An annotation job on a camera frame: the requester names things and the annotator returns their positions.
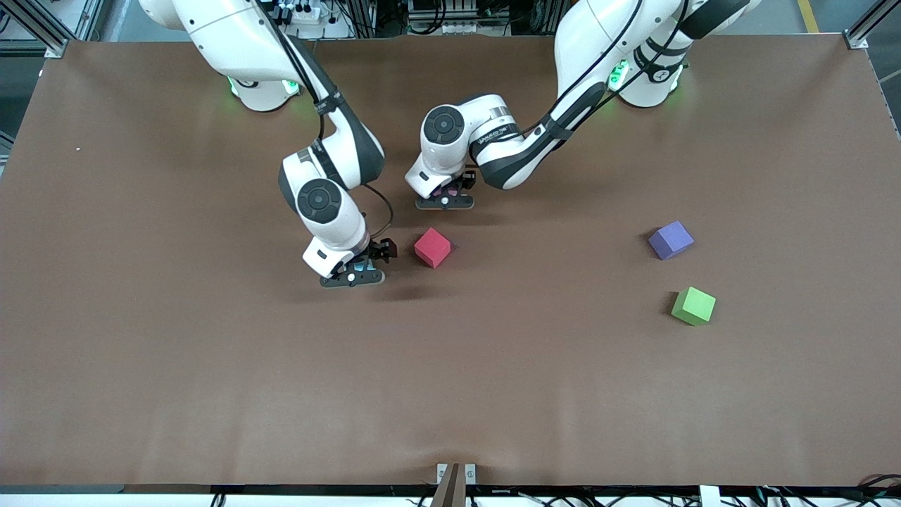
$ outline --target pink cube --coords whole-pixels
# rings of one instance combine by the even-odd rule
[[[451,253],[451,242],[438,231],[429,227],[423,237],[416,242],[414,249],[420,259],[435,269]]]

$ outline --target white robot link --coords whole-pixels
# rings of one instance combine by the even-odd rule
[[[229,78],[233,93],[250,109],[276,109],[298,92],[294,83],[304,84],[320,116],[319,138],[288,155],[278,173],[285,200],[313,234],[304,260],[324,287],[381,283],[385,274],[372,261],[396,257],[396,247],[389,239],[372,240],[348,190],[360,185],[372,189],[367,184],[381,173],[385,153],[313,54],[280,32],[257,0],[139,2],[155,22],[186,30],[207,63]],[[325,115],[335,133],[323,139]]]
[[[425,117],[422,152],[405,175],[420,196],[416,206],[473,206],[465,193],[475,182],[475,173],[465,171],[467,154],[488,185],[512,189],[616,95],[634,106],[660,104],[676,88],[692,42],[721,31],[759,3],[580,0],[557,29],[558,98],[537,124],[520,130],[498,95],[437,106]],[[604,98],[607,91],[613,94]]]

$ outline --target green cube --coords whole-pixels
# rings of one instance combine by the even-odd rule
[[[689,287],[678,294],[673,305],[673,317],[686,321],[692,326],[703,326],[710,322],[714,313],[716,298],[694,287]]]

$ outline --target white robotic arm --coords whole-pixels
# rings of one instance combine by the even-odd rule
[[[472,198],[460,194],[461,187],[472,185],[473,176],[464,172],[467,153],[492,187],[512,189],[522,184],[598,109],[612,71],[624,60],[632,64],[633,75],[626,85],[619,82],[621,97],[641,106],[659,104],[675,88],[691,42],[722,30],[759,2],[579,1],[557,30],[558,98],[538,124],[526,129],[528,134],[521,133],[504,99],[497,95],[437,106],[425,117],[422,153],[405,176],[420,196],[417,206],[472,207]],[[659,59],[670,60],[658,64]],[[642,80],[644,86],[628,86]]]
[[[335,133],[287,156],[278,185],[291,209],[313,233],[304,260],[322,276],[323,286],[378,283],[384,273],[373,259],[396,256],[390,240],[372,242],[366,220],[348,190],[378,178],[385,154],[378,140],[354,115],[343,95],[303,43],[279,32],[256,0],[140,0],[151,19],[187,30],[210,66],[232,81],[250,109],[283,105],[301,82],[319,116]]]

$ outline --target cube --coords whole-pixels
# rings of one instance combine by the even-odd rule
[[[451,242],[438,231],[429,227],[423,237],[414,245],[416,255],[435,269],[451,253]]]
[[[694,287],[689,287],[678,294],[676,304],[673,305],[672,315],[692,326],[703,326],[710,322],[710,316],[714,313],[714,304],[716,304],[715,297]]]
[[[651,243],[659,258],[666,261],[688,248],[695,242],[695,239],[685,230],[682,222],[676,220],[672,224],[658,229],[648,242]]]

